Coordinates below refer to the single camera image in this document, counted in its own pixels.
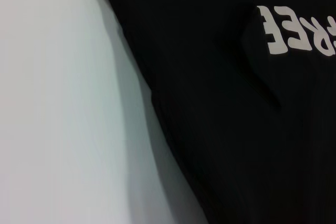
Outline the black FREE print t-shirt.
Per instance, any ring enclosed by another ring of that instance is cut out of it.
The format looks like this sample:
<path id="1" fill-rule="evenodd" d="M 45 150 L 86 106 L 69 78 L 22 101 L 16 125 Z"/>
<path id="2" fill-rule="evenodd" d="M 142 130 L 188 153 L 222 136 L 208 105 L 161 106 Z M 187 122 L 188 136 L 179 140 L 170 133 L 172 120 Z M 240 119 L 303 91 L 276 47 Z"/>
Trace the black FREE print t-shirt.
<path id="1" fill-rule="evenodd" d="M 209 224 L 336 224 L 336 0 L 109 0 Z"/>

